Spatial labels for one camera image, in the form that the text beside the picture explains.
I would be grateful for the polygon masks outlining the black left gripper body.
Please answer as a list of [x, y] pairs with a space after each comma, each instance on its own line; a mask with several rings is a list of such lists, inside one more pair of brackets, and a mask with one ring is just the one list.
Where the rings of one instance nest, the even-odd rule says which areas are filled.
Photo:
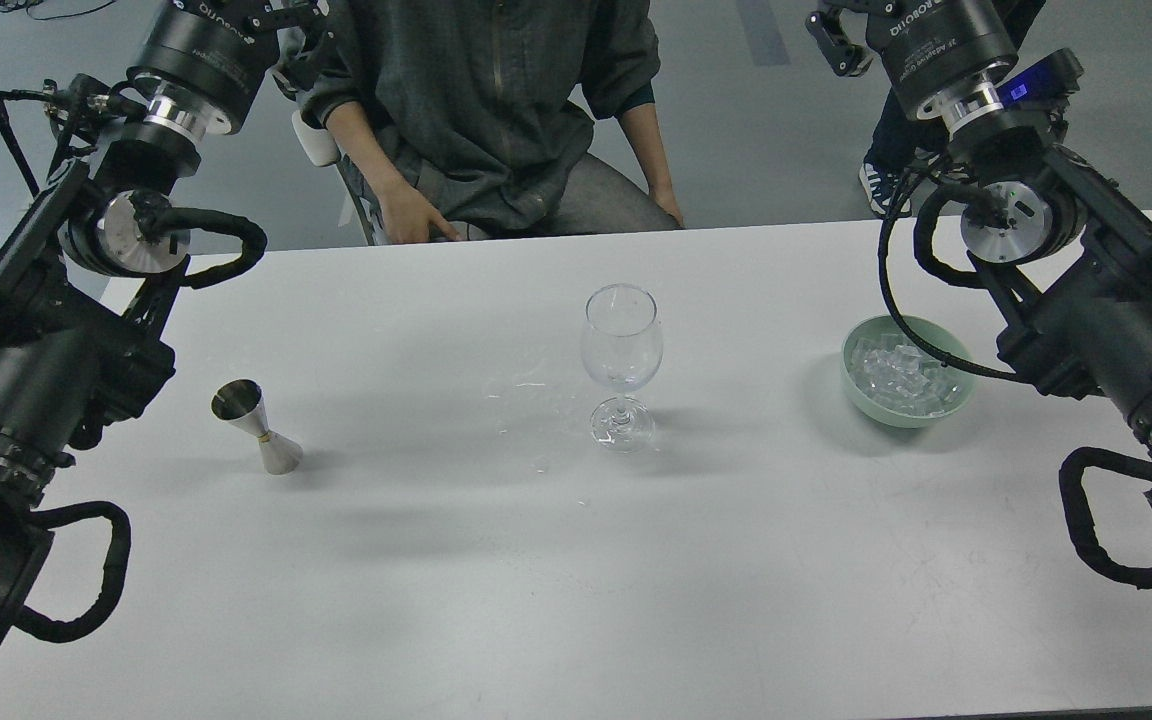
[[169, 97], [211, 135], [247, 122], [279, 59], [279, 1], [165, 1], [126, 77], [143, 97]]

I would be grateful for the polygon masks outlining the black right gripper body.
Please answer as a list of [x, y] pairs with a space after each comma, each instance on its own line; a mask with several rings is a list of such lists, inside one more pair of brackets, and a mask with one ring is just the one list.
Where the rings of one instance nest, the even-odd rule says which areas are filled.
[[900, 1], [870, 15], [867, 47], [882, 61], [902, 113], [932, 118], [933, 97], [970, 78], [1005, 78], [1018, 50], [992, 1]]

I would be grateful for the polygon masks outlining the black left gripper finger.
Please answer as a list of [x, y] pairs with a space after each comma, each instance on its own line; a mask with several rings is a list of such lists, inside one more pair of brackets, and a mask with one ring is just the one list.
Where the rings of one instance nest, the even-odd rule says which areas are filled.
[[275, 31], [280, 56], [271, 70], [285, 96], [314, 88], [338, 47], [329, 1], [275, 1]]

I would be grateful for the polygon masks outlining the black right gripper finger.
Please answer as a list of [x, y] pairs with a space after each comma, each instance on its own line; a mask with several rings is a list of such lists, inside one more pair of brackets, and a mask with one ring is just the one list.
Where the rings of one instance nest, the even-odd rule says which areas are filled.
[[867, 47], [855, 44], [842, 26], [842, 14], [864, 15], [877, 13], [877, 1], [817, 1], [804, 26], [838, 77], [859, 77], [867, 73], [872, 54]]

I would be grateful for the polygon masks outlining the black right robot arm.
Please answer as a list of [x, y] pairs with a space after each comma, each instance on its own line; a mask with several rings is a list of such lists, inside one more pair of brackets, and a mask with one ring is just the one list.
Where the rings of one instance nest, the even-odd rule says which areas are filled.
[[[1147, 482], [1152, 507], [1152, 220], [1066, 145], [1083, 65], [1062, 47], [1020, 68], [1015, 6], [820, 1], [805, 26], [838, 76], [861, 76], [878, 59], [905, 119], [945, 128], [940, 156], [905, 169], [881, 213], [879, 291], [890, 319], [952, 369], [1116, 407], [1149, 455], [1071, 450], [1059, 470], [1064, 523], [1089, 569], [1152, 589], [1152, 568], [1120, 564], [1102, 547], [1083, 482], [1091, 468]], [[948, 168], [964, 179], [941, 181], [919, 206], [914, 258], [946, 285], [988, 293], [1005, 318], [1005, 370], [919, 336], [890, 291], [893, 225], [923, 179]]]

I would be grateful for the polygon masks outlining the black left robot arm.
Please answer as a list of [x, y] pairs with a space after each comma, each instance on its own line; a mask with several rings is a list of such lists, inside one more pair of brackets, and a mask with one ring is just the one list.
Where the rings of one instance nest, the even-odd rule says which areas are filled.
[[104, 429], [138, 418], [174, 376], [161, 334], [180, 290], [237, 278], [268, 236], [170, 196], [209, 135], [247, 122], [262, 82], [314, 85], [338, 37], [326, 1], [164, 1], [114, 85], [0, 92], [50, 109], [44, 183], [0, 249], [0, 646], [10, 630], [88, 637], [124, 591], [131, 521], [108, 501], [41, 509], [47, 484]]

